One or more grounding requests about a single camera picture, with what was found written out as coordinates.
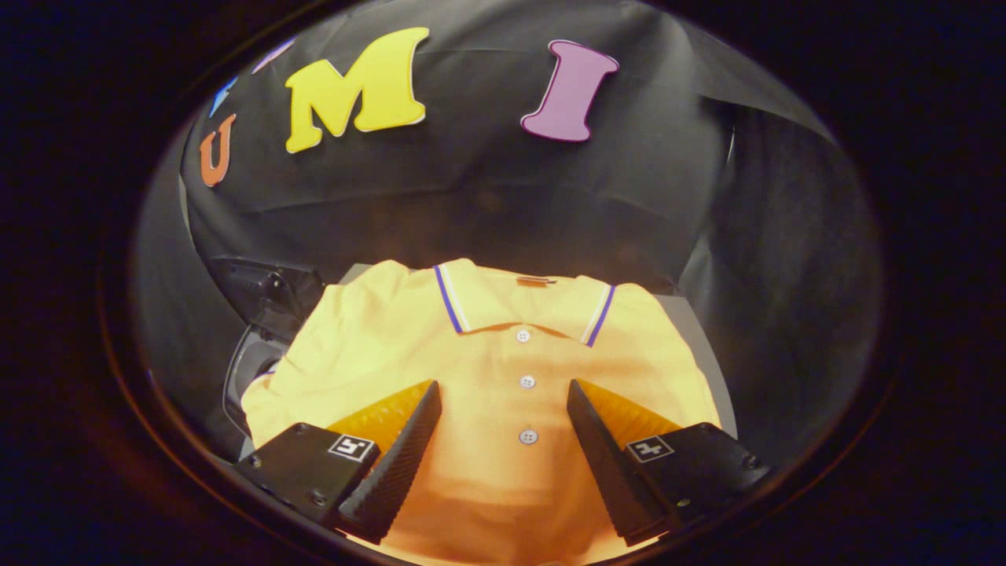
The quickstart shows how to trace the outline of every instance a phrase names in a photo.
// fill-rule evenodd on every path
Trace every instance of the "polo shirt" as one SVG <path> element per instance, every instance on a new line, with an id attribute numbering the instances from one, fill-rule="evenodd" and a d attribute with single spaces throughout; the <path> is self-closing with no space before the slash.
<path id="1" fill-rule="evenodd" d="M 573 379 L 680 426 L 719 426 L 688 346 L 645 290 L 468 258 L 411 272 L 385 260 L 327 287 L 241 406 L 258 447 L 431 379 L 443 412 L 411 490 L 379 546 L 353 538 L 418 564 L 573 565 L 628 552 L 566 413 Z"/>

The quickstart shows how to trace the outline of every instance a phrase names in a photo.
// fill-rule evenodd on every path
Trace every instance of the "letter m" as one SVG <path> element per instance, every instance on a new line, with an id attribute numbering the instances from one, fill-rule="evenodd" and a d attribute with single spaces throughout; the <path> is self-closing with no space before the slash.
<path id="1" fill-rule="evenodd" d="M 412 55 L 428 35 L 426 27 L 410 27 L 378 37 L 363 49 L 345 76 L 328 59 L 291 74 L 287 78 L 292 90 L 287 151 L 297 153 L 321 143 L 314 113 L 333 136 L 341 136 L 361 95 L 360 113 L 353 121 L 361 132 L 422 122 L 427 107 L 412 97 Z"/>

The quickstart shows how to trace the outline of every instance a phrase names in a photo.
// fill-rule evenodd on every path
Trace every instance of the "shirt collar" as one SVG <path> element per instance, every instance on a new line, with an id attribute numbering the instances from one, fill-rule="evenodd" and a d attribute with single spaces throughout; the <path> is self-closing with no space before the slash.
<path id="1" fill-rule="evenodd" d="M 563 289 L 549 293 L 549 307 L 521 320 L 509 299 L 496 293 L 486 274 L 469 258 L 459 258 L 434 266 L 441 300 L 451 325 L 459 335 L 501 325 L 527 324 L 559 333 L 593 347 L 615 296 L 615 287 L 580 274 L 563 280 Z"/>

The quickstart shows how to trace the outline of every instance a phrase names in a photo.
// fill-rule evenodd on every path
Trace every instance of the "shirt sleeve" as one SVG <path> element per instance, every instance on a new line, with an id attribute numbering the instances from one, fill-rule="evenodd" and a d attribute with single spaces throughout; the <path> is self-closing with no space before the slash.
<path id="1" fill-rule="evenodd" d="M 388 308 L 407 276 L 405 265 L 385 260 L 347 286 L 325 288 L 276 372 L 252 382 L 241 397 L 257 448 L 297 422 L 320 427 L 331 424 L 326 422 L 327 416 L 304 410 L 316 404 L 302 401 L 340 387 L 344 379 L 340 362 L 353 337 L 368 318 Z"/>
<path id="2" fill-rule="evenodd" d="M 705 375 L 656 298 L 630 282 L 619 286 L 614 302 L 621 324 L 612 331 L 623 339 L 623 352 L 636 360 L 626 363 L 635 370 L 612 384 L 612 391 L 681 427 L 721 426 Z"/>

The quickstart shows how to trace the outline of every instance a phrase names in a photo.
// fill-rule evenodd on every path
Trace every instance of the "white button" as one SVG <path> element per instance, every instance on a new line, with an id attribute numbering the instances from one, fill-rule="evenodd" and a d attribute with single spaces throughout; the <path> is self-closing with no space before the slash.
<path id="1" fill-rule="evenodd" d="M 538 433 L 531 429 L 522 430 L 520 432 L 520 441 L 523 444 L 534 444 L 538 441 Z"/>

